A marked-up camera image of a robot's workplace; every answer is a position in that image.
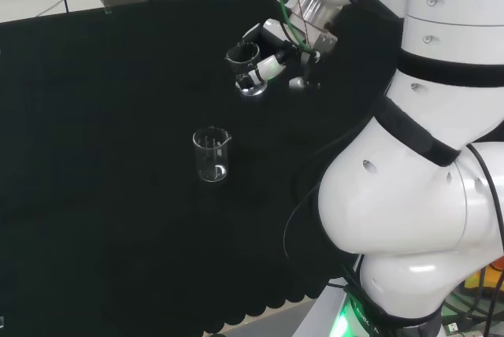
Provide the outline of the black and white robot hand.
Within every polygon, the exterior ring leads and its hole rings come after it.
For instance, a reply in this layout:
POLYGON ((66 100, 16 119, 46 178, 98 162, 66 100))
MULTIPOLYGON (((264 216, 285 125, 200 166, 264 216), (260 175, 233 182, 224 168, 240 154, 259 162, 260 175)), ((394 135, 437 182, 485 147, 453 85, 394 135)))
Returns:
POLYGON ((293 91, 318 87, 320 84, 310 75, 315 64, 328 56, 335 48, 338 39, 328 31, 309 27, 302 34, 311 49, 305 52, 301 44, 285 23, 269 18, 255 24, 228 50, 225 55, 235 77, 235 86, 247 97, 255 97, 265 92, 267 86, 279 79, 293 59, 300 60, 302 73, 288 81, 293 91))

